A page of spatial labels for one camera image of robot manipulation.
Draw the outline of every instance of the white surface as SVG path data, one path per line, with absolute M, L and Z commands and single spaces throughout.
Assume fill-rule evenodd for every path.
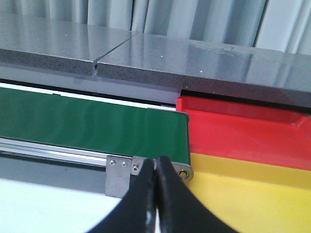
M 0 179 L 0 233 L 84 233 L 121 199 Z

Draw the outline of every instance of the plastic bin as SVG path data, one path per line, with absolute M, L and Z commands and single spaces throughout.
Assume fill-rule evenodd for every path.
M 311 118 L 294 111 L 190 96 L 190 151 L 311 170 Z
M 189 188 L 241 233 L 311 232 L 311 171 L 191 154 Z

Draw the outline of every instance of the white curtain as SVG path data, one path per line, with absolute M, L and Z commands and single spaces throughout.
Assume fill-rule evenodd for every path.
M 0 12 L 311 54 L 311 0 L 0 0 Z

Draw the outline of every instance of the metal bracket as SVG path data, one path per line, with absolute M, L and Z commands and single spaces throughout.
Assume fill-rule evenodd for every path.
M 121 198 L 129 189 L 131 159 L 121 156 L 107 156 L 105 195 Z

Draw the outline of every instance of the red tray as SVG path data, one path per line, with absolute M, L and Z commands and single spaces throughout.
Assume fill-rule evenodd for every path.
M 181 96 L 190 151 L 311 170 L 311 118 L 294 111 Z

